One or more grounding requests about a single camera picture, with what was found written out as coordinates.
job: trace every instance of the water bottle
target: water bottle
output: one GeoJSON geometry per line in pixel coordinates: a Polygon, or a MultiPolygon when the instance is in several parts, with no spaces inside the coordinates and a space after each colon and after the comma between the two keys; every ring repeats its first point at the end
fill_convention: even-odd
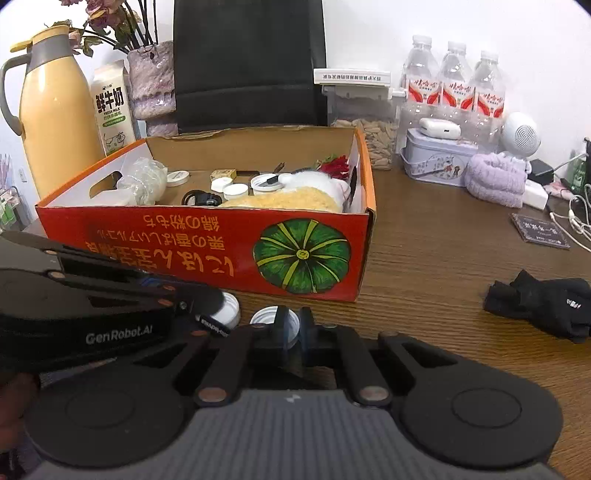
{"type": "Polygon", "coordinates": [[[437,76],[441,83],[438,117],[469,129],[475,88],[470,85],[472,69],[466,60],[466,44],[450,41],[437,76]]]}
{"type": "Polygon", "coordinates": [[[409,128],[418,127],[418,121],[426,116],[434,116],[439,104],[439,65],[431,53],[431,37],[413,36],[413,48],[404,63],[401,86],[407,91],[407,101],[400,112],[400,126],[396,151],[406,145],[409,128]]]}
{"type": "Polygon", "coordinates": [[[475,88],[471,140],[478,143],[479,151],[484,152],[496,148],[505,106],[505,82],[498,61],[496,53],[483,50],[470,81],[475,88]]]}

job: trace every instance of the flower vase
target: flower vase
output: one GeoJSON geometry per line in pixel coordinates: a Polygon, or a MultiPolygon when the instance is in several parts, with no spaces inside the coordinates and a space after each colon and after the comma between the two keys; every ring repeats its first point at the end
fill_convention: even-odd
{"type": "Polygon", "coordinates": [[[135,118],[146,121],[148,136],[178,135],[173,42],[140,47],[127,59],[135,118]]]}

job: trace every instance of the purple towel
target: purple towel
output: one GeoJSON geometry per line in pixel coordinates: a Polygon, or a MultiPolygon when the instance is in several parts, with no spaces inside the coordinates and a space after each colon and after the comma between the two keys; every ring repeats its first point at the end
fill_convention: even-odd
{"type": "Polygon", "coordinates": [[[464,183],[480,200],[521,208],[527,173],[524,163],[502,155],[476,154],[466,166],[464,183]]]}

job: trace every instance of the power adapter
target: power adapter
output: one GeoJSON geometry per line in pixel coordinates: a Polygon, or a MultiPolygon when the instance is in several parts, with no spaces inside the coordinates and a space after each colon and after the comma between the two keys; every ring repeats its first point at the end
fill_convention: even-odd
{"type": "Polygon", "coordinates": [[[554,169],[546,162],[535,158],[530,161],[531,172],[527,178],[531,181],[539,183],[540,185],[548,185],[554,181],[554,169]]]}

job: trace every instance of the butter block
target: butter block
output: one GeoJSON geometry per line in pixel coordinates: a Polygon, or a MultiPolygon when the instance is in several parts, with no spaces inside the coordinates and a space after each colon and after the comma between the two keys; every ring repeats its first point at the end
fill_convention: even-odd
{"type": "Polygon", "coordinates": [[[232,180],[234,180],[236,178],[236,170],[214,170],[212,172],[212,181],[214,181],[215,179],[221,179],[222,177],[230,177],[232,180]]]}

